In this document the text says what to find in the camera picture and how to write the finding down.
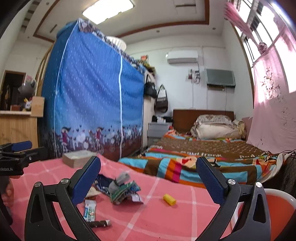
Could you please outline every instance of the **blue fabric wardrobe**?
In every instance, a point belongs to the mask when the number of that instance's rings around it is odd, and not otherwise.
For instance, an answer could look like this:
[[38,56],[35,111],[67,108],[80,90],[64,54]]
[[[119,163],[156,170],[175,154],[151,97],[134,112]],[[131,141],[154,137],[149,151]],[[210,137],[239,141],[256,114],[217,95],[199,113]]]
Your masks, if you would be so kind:
[[140,149],[145,68],[78,19],[57,35],[45,72],[40,144],[50,157],[75,150],[118,160]]

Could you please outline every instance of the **yellow bottle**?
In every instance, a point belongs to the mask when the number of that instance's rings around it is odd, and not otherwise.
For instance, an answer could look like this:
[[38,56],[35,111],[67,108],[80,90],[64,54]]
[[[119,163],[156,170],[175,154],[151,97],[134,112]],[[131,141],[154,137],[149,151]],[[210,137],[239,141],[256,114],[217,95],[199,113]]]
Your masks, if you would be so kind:
[[176,204],[176,199],[174,199],[172,196],[165,194],[163,196],[163,200],[165,200],[170,206],[173,206]]

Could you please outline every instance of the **ceiling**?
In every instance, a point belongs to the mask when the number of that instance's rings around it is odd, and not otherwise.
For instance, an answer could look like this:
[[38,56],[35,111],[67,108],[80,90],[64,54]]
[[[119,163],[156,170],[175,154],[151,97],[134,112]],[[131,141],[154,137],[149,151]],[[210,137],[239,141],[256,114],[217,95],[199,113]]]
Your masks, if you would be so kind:
[[[54,42],[68,22],[85,18],[82,12],[97,0],[35,0],[24,19],[20,38]],[[97,25],[105,34],[127,44],[180,34],[220,35],[226,0],[132,0],[134,8]]]

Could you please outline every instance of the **air conditioner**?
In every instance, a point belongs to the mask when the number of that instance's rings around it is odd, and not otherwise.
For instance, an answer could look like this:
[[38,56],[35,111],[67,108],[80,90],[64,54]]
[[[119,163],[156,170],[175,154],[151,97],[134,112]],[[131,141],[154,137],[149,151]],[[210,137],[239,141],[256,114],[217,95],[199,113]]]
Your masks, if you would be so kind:
[[198,53],[194,50],[170,51],[166,55],[169,64],[197,63]]

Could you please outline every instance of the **gray nightstand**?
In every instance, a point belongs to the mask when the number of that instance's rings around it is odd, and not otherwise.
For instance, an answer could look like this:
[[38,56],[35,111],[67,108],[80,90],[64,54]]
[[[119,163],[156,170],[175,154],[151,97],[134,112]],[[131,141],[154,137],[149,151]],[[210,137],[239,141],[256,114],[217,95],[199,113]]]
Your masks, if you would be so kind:
[[148,131],[147,131],[147,137],[148,137],[148,147],[151,145],[154,145],[156,142],[160,140],[161,137],[165,133],[167,133],[169,127],[172,125],[172,123],[157,123],[157,122],[151,122],[148,123]]

